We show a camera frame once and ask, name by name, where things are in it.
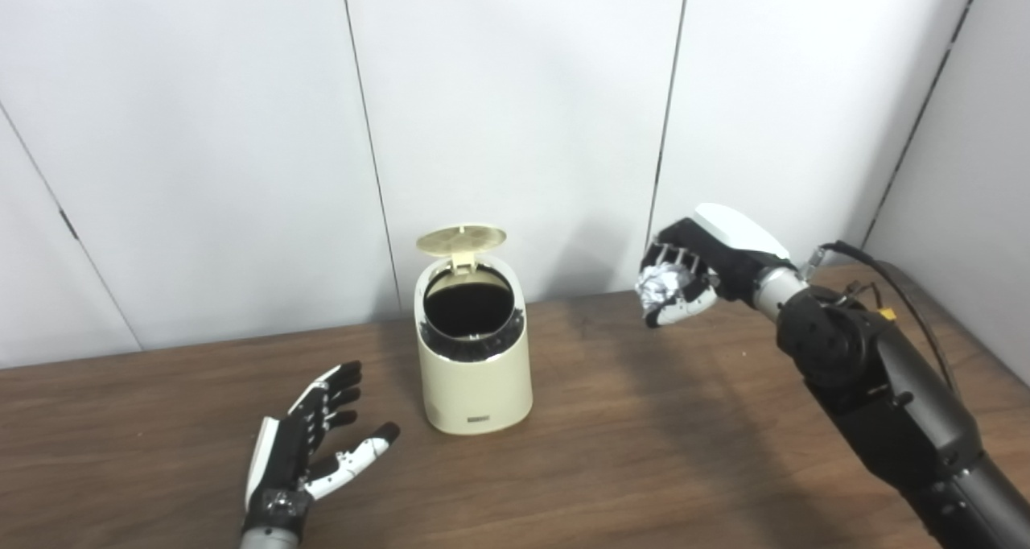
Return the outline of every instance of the trash can lid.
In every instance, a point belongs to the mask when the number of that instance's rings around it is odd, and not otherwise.
[[[458,267],[459,264],[474,266],[472,256],[476,252],[488,251],[504,243],[506,238],[508,234],[499,227],[471,222],[465,226],[445,227],[431,234],[424,234],[418,238],[415,245],[428,255],[451,256],[454,267]]]

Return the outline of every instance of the trash can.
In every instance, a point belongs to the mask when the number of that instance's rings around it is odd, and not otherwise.
[[[505,238],[469,224],[417,243],[440,256],[415,284],[415,330],[425,414],[443,433],[501,431],[533,407],[522,288],[511,267],[482,254]]]

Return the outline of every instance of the wire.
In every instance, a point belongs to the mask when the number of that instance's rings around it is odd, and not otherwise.
[[[877,308],[878,308],[878,310],[883,310],[883,308],[884,308],[884,297],[880,294],[880,288],[877,287],[877,282],[870,281],[867,287],[869,289],[872,289],[872,297],[876,297],[876,299],[877,299]]]
[[[945,384],[957,396],[959,394],[959,386],[955,381],[955,374],[952,373],[952,367],[945,355],[945,350],[940,347],[940,341],[937,341],[937,336],[930,329],[930,324],[927,323],[926,318],[923,318],[923,314],[916,308],[916,304],[913,304],[912,297],[908,297],[904,289],[901,289],[901,285],[898,285],[891,277],[890,271],[887,271],[883,264],[873,259],[868,252],[862,251],[862,249],[854,247],[845,243],[845,241],[836,241],[836,243],[827,243],[820,245],[820,248],[827,248],[829,251],[839,252],[842,255],[851,256],[853,260],[865,264],[871,267],[880,277],[884,278],[894,291],[897,293],[898,297],[901,297],[901,302],[905,304],[905,308],[908,308],[913,317],[916,318],[916,322],[919,324],[920,330],[923,330],[923,335],[926,336],[926,340],[930,343],[930,348],[933,351],[933,357],[937,361],[937,367],[940,368],[940,374],[945,379]],[[880,289],[873,287],[873,293],[877,296],[877,303],[880,304],[882,297],[880,297]]]

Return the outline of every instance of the table surface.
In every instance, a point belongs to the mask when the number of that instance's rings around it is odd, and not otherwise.
[[[877,280],[849,266],[817,281],[855,278]],[[988,450],[1030,491],[1030,390],[917,298]],[[528,321],[534,411],[479,437],[426,423],[409,320],[0,372],[0,546],[236,547],[262,416],[360,358],[359,420],[323,449],[386,420],[402,435],[314,507],[306,548],[936,547],[743,304],[647,330],[614,293],[534,304]]]

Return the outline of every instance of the robot finger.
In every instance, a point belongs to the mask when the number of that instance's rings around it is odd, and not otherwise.
[[[356,386],[362,381],[362,363],[346,363],[336,373],[319,380],[323,380],[329,385],[330,390],[335,392]]]
[[[305,489],[315,501],[349,483],[376,461],[401,435],[401,428],[387,422],[353,449],[338,452],[311,466]]]
[[[312,403],[312,393],[317,392],[317,400],[321,401],[324,394],[339,392],[356,385],[358,381],[362,381],[362,363],[352,362],[337,366],[329,372],[321,374],[318,378],[315,378],[311,384],[308,384],[308,387],[297,399],[294,406],[289,407],[289,414],[294,414],[295,410],[301,405],[310,405]]]
[[[332,428],[339,428],[340,426],[346,426],[346,424],[353,424],[357,420],[357,412],[353,410],[344,410],[341,412],[334,412],[325,417],[322,423],[322,428],[328,433]]]
[[[336,410],[341,406],[348,405],[362,398],[360,388],[346,388],[346,390],[336,392],[329,398],[329,410]]]
[[[666,249],[668,245],[662,245],[652,241],[651,246],[648,247],[647,252],[644,254],[644,259],[641,260],[641,270],[648,266],[657,266],[662,262],[665,256]]]

